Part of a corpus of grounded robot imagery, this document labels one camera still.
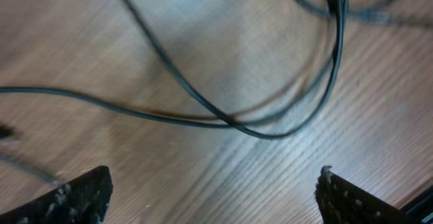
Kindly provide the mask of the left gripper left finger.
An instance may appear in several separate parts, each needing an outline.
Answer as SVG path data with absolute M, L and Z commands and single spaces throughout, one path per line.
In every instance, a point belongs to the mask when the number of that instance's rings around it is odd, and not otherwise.
M 64 185 L 1 215 L 1 224 L 100 224 L 113 192 L 107 166 L 98 166 Z

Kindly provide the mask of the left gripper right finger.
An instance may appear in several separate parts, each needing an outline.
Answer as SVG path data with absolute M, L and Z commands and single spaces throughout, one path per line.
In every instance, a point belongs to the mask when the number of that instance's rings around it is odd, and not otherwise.
M 315 199 L 324 224 L 420 224 L 410 217 L 323 166 Z

